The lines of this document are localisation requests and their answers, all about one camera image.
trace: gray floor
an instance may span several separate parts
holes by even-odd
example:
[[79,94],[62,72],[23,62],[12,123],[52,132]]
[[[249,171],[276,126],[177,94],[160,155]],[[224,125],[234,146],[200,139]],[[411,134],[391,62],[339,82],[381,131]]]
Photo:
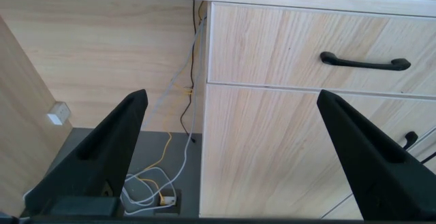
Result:
[[[65,141],[62,149],[59,151],[50,168],[55,167],[62,159],[75,148],[89,133],[91,129],[75,128]],[[174,181],[174,187],[182,191],[182,204],[180,217],[198,217],[198,208],[200,201],[200,163],[201,163],[201,134],[194,134],[193,138],[196,143],[190,142],[187,151],[187,162],[181,175]],[[136,143],[134,155],[132,157],[129,173],[136,173],[143,170],[150,164],[158,161],[164,150],[165,143],[168,140],[168,134],[163,132],[141,132]],[[158,165],[168,177],[172,179],[183,162],[183,152],[185,149],[187,136],[184,133],[173,133],[172,141],[167,148],[163,161]],[[145,178],[153,179],[159,186],[167,183],[162,173],[155,170],[146,172],[142,175]],[[139,182],[129,182],[126,187],[131,192],[133,199],[144,199],[150,196],[149,190]],[[139,209],[130,203],[125,203],[125,208],[129,212]],[[153,215],[152,210],[140,212],[135,216]]]

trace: white cable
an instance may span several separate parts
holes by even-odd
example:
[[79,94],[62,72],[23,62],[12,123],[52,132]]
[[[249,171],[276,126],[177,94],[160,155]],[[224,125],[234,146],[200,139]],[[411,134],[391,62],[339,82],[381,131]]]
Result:
[[[204,26],[204,20],[201,22],[201,24],[200,24],[200,28],[201,29],[203,29],[203,26]],[[156,104],[155,104],[155,107],[153,108],[153,110],[151,111],[151,113],[150,113],[150,116],[149,117],[147,117],[147,119],[143,122],[143,124],[142,124],[142,126],[141,126],[141,129],[144,129],[146,126],[147,126],[147,124],[149,123],[149,121],[152,119],[152,117],[155,115],[155,113],[156,113],[156,111],[157,111],[157,109],[159,109],[159,106],[162,104],[162,102],[164,101],[164,99],[165,99],[165,97],[168,95],[168,93],[170,92],[170,90],[171,90],[171,88],[172,88],[172,85],[174,84],[174,82],[176,82],[176,79],[177,79],[177,77],[178,77],[178,75],[183,71],[183,69],[186,67],[186,65],[188,65],[188,63],[189,63],[189,57],[191,56],[191,54],[193,54],[193,52],[192,52],[192,50],[193,50],[193,47],[194,47],[194,44],[196,44],[196,41],[197,41],[197,36],[198,36],[198,33],[199,33],[200,31],[198,31],[195,35],[194,35],[194,38],[193,38],[193,42],[192,42],[192,45],[191,45],[191,48],[189,49],[189,53],[188,53],[188,56],[187,56],[187,58],[186,58],[186,61],[185,61],[185,64],[183,64],[183,66],[176,72],[176,74],[171,78],[171,82],[170,82],[170,84],[168,85],[168,87],[167,87],[167,89],[165,90],[165,92],[163,92],[163,95],[161,96],[161,97],[159,97],[159,99],[157,100],[157,102],[156,102]]]
[[[141,174],[143,174],[143,173],[145,173],[145,172],[147,172],[147,171],[149,171],[149,170],[160,170],[161,172],[162,172],[162,174],[165,176],[165,178],[168,180],[168,181],[170,181],[170,178],[168,178],[168,176],[167,176],[167,174],[160,168],[160,167],[151,167],[150,169],[146,169],[146,170],[142,170],[142,171],[140,171],[140,172],[138,172],[138,173],[136,173],[136,174],[134,174],[134,175],[132,175],[132,174],[128,174],[127,176],[127,178],[125,179],[125,182],[127,182],[127,181],[129,181],[129,180],[131,180],[131,179],[137,179],[137,177],[139,176],[139,175],[141,175]],[[144,185],[146,185],[147,186],[147,188],[149,189],[149,191],[150,191],[150,193],[151,194],[153,194],[153,191],[151,190],[151,188],[145,183],[145,182],[143,182],[142,180],[139,180],[142,184],[144,184]],[[173,192],[173,194],[174,194],[174,196],[176,197],[176,189],[174,188],[174,185],[173,184],[171,184],[171,188],[172,188],[172,192]],[[147,201],[147,200],[141,200],[141,201],[134,201],[134,200],[132,200],[131,198],[130,198],[130,196],[129,196],[129,193],[127,192],[127,190],[125,189],[125,187],[123,187],[123,193],[124,193],[124,195],[126,196],[126,198],[129,200],[129,202],[131,203],[131,204],[136,204],[136,205],[139,205],[139,206],[150,206],[153,202],[154,202],[154,196],[153,196],[153,198],[152,198],[152,201],[150,202],[150,203],[148,203],[148,204],[142,204],[143,202],[145,202],[145,201]],[[157,207],[150,207],[150,208],[142,208],[142,209],[139,209],[139,210],[136,210],[136,211],[133,211],[133,212],[128,212],[128,211],[124,211],[124,213],[125,214],[127,214],[127,215],[130,215],[130,214],[136,214],[136,213],[139,213],[139,212],[142,212],[142,211],[145,211],[145,210],[154,210],[154,209],[158,209],[158,208],[167,208],[167,207],[170,207],[170,206],[173,206],[173,205],[175,205],[175,203],[171,203],[171,204],[168,204],[168,205],[165,205],[165,206],[157,206]]]
[[[129,180],[131,180],[132,179],[132,177],[129,177],[129,178],[126,178],[125,179],[125,181],[124,181],[124,183],[126,183],[127,181],[129,181]],[[143,180],[139,180],[142,184],[144,184],[148,189],[149,189],[149,191],[150,191],[150,194],[153,194],[153,190],[151,190],[151,187],[150,186],[148,186]],[[139,205],[139,206],[150,206],[154,201],[155,201],[155,198],[153,198],[149,203],[147,203],[147,204],[143,204],[143,201],[134,201],[132,198],[130,198],[130,195],[129,195],[129,193],[127,192],[127,190],[125,189],[125,187],[123,186],[123,190],[122,190],[122,192],[124,193],[124,195],[126,196],[126,198],[127,198],[127,200],[129,200],[129,202],[130,202],[130,204],[137,204],[137,205]]]
[[[197,32],[197,34],[195,35],[195,38],[194,38],[194,41],[193,41],[193,44],[192,44],[192,46],[195,44],[195,42],[196,42],[196,40],[197,40],[197,36],[198,36],[198,33],[200,33],[200,69],[199,69],[199,72],[198,72],[198,74],[197,74],[197,76],[196,76],[196,84],[198,84],[198,81],[199,81],[199,78],[200,78],[200,76],[201,76],[201,71],[202,71],[202,66],[203,66],[203,62],[201,62],[201,59],[202,59],[202,56],[203,56],[203,49],[202,49],[202,38],[203,38],[203,30],[204,30],[204,20],[202,21],[202,23],[200,24],[200,31],[198,31]],[[192,53],[192,48],[191,48],[191,50],[189,51],[189,55],[188,55],[188,57],[187,57],[187,62],[185,63],[185,65],[187,65],[188,64],[188,62],[189,62],[189,57],[190,57],[190,55],[191,55],[191,53]],[[177,76],[181,73],[181,71],[183,70],[183,68],[185,67],[185,65],[180,69],[180,71],[178,71],[177,73],[176,73],[176,75],[171,79],[171,83],[168,85],[168,88],[166,89],[166,91],[165,91],[165,93],[158,99],[158,101],[157,101],[157,103],[156,103],[156,105],[155,105],[155,107],[154,107],[154,109],[153,109],[153,111],[151,112],[151,114],[150,114],[150,116],[147,118],[147,120],[144,122],[144,124],[142,125],[142,126],[146,126],[147,125],[147,123],[148,123],[148,120],[154,115],[154,113],[156,113],[156,111],[157,111],[157,109],[159,108],[159,106],[161,105],[161,103],[162,103],[162,101],[164,100],[164,98],[166,97],[166,95],[168,94],[168,91],[171,89],[171,87],[172,87],[172,85],[174,84],[174,82],[175,82],[175,80],[176,80],[176,78],[177,78]],[[196,102],[196,93],[197,93],[197,87],[198,87],[198,85],[195,85],[194,86],[194,88],[193,88],[193,118],[192,118],[192,124],[191,124],[191,130],[190,130],[190,132],[189,132],[189,137],[188,137],[188,139],[187,139],[187,142],[186,142],[186,145],[185,145],[185,151],[184,151],[184,159],[183,159],[183,163],[182,163],[182,166],[181,166],[181,168],[180,168],[180,170],[178,171],[178,173],[177,173],[177,175],[172,179],[172,180],[170,180],[168,177],[167,177],[167,179],[168,179],[168,182],[166,183],[166,184],[164,184],[161,188],[159,188],[154,194],[152,194],[152,196],[150,196],[150,197],[148,197],[148,198],[146,198],[146,199],[143,199],[143,200],[140,200],[140,201],[132,201],[131,203],[135,203],[135,204],[138,204],[138,205],[140,205],[140,204],[142,204],[142,203],[144,203],[144,202],[147,202],[147,201],[149,201],[150,199],[154,199],[154,197],[164,188],[164,187],[166,187],[167,185],[171,185],[172,187],[173,187],[173,191],[174,191],[174,196],[176,195],[176,193],[175,193],[175,190],[174,190],[174,186],[172,185],[172,183],[180,176],[180,174],[181,174],[181,172],[183,171],[183,169],[185,168],[185,165],[186,165],[186,161],[187,161],[187,149],[188,149],[188,146],[189,146],[189,142],[191,141],[191,137],[192,137],[192,133],[193,133],[193,128],[194,128],[194,126],[195,126],[195,123],[196,123],[196,104],[197,104],[197,102]],[[139,174],[142,174],[142,173],[144,173],[144,172],[146,172],[147,170],[142,170],[142,171],[140,171],[140,172],[138,172],[138,173],[136,173],[136,174],[134,174],[134,175],[131,175],[131,176],[129,176],[127,179],[126,179],[126,181],[127,180],[130,180],[130,179],[132,179],[132,178],[135,178],[137,175],[139,175]],[[128,196],[128,193],[127,193],[127,191],[123,191],[123,193],[126,195],[126,196]],[[174,205],[174,204],[170,204],[170,205],[167,205],[167,206],[157,206],[157,207],[152,207],[152,208],[142,208],[142,209],[139,209],[139,210],[136,210],[136,211],[133,211],[133,212],[127,212],[127,211],[125,211],[125,214],[127,214],[127,215],[132,215],[132,214],[136,214],[136,213],[139,213],[139,212],[142,212],[142,211],[145,211],[145,210],[153,210],[153,209],[158,209],[158,208],[167,208],[167,207],[170,207],[170,206],[172,206],[172,205]]]

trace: cabinet handle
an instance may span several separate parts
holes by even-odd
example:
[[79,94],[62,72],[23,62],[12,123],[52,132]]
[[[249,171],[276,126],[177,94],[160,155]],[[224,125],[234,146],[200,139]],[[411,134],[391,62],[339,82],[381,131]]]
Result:
[[347,61],[339,59],[331,52],[323,52],[320,54],[321,61],[329,65],[338,65],[343,67],[363,67],[381,70],[403,71],[411,66],[410,62],[404,58],[391,60],[392,64],[374,64],[361,63],[357,61]]
[[406,145],[403,147],[404,150],[409,149],[411,146],[415,144],[415,142],[418,140],[418,135],[415,133],[415,131],[410,131],[406,134]]

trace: desk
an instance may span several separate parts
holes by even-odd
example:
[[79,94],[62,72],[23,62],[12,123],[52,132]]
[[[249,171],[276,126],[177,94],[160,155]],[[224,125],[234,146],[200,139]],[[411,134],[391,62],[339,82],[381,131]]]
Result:
[[[361,218],[317,93],[340,94],[400,144],[409,131],[431,138],[436,0],[203,1],[200,216]],[[93,128],[134,90],[146,89],[154,106],[187,57],[192,0],[0,0],[0,16],[0,208],[17,215],[72,127]],[[337,67],[320,61],[323,51],[411,67]],[[177,83],[190,86],[188,70]],[[61,127],[46,118],[55,101],[72,111]],[[171,90],[146,130],[164,131],[168,117],[168,129],[182,132],[185,102]],[[425,158],[435,144],[411,153]]]

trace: drawer front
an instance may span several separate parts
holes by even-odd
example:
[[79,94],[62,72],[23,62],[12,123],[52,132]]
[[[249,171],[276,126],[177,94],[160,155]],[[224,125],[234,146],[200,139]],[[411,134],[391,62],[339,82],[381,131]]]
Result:
[[[409,152],[419,161],[424,161],[436,152],[436,128],[432,129],[428,135],[419,139],[415,143],[415,146],[410,148]],[[427,161],[424,165],[436,174],[436,158]],[[349,196],[343,203],[330,211],[324,218],[336,220],[363,220],[356,199],[353,195]]]
[[[201,217],[320,218],[351,193],[317,96],[207,85]],[[340,96],[397,142],[436,123],[434,101]]]
[[[436,20],[214,3],[208,81],[436,95]],[[411,67],[389,71],[321,62]]]

